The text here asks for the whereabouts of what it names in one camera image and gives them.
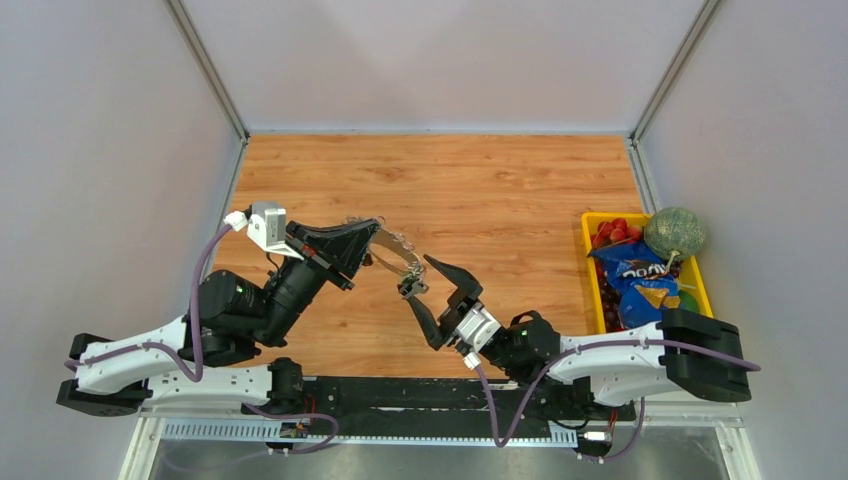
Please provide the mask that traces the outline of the blue key tag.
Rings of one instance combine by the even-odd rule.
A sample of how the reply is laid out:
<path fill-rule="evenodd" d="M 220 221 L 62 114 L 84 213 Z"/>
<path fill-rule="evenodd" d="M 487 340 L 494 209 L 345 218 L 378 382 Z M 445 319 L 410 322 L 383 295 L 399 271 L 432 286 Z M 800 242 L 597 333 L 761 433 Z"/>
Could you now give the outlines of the blue key tag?
<path fill-rule="evenodd" d="M 403 299 L 409 299 L 427 293 L 429 286 L 419 277 L 405 277 L 397 285 L 397 290 Z"/>

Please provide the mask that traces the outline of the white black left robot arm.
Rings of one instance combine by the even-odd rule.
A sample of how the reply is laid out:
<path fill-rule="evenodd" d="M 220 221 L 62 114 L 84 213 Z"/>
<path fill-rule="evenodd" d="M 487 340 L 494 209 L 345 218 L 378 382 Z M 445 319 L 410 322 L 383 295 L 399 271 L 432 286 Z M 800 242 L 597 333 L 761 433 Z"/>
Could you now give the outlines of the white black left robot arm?
<path fill-rule="evenodd" d="M 292 253 L 259 286 L 228 270 L 195 280 L 187 312 L 149 332 L 113 341 L 81 333 L 60 384 L 58 405 L 119 417 L 173 402 L 218 403 L 243 414 L 309 414 L 302 368 L 289 358 L 244 367 L 286 335 L 326 284 L 353 287 L 381 228 L 374 218 L 332 227 L 290 222 Z"/>

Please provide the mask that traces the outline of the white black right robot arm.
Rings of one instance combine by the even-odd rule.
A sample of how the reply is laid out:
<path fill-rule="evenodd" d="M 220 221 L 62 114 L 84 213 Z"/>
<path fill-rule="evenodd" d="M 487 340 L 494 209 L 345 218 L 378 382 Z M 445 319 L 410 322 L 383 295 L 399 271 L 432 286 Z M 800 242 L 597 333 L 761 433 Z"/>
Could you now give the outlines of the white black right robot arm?
<path fill-rule="evenodd" d="M 421 300 L 428 287 L 409 273 L 397 289 L 427 344 L 455 349 L 470 370 L 488 362 L 534 391 L 543 383 L 573 386 L 571 403 L 584 417 L 608 407 L 674 391 L 740 403 L 751 399 L 748 375 L 760 366 L 744 359 L 737 327 L 685 309 L 663 312 L 635 329 L 587 336 L 556 332 L 537 311 L 504 325 L 482 302 L 483 287 L 467 270 L 431 256 L 425 261 L 454 287 L 434 315 Z"/>

